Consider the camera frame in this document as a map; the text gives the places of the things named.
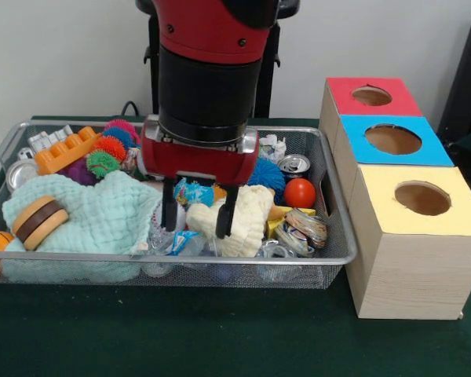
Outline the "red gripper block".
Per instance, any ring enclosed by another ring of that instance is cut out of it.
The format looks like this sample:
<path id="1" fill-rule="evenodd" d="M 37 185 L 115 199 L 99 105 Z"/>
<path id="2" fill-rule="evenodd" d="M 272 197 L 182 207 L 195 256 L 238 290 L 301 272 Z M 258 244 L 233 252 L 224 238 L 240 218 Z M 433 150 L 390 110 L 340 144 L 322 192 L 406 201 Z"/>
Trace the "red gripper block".
<path id="1" fill-rule="evenodd" d="M 167 232 L 176 228 L 174 178 L 193 178 L 216 182 L 227 192 L 218 211 L 216 236 L 219 239 L 230 236 L 238 185 L 245 184 L 253 173 L 258 149 L 258 132 L 253 127 L 246 128 L 243 138 L 235 144 L 202 147 L 170 137 L 161 130 L 158 116 L 147 116 L 141 128 L 140 171 L 164 177 L 161 226 Z"/>

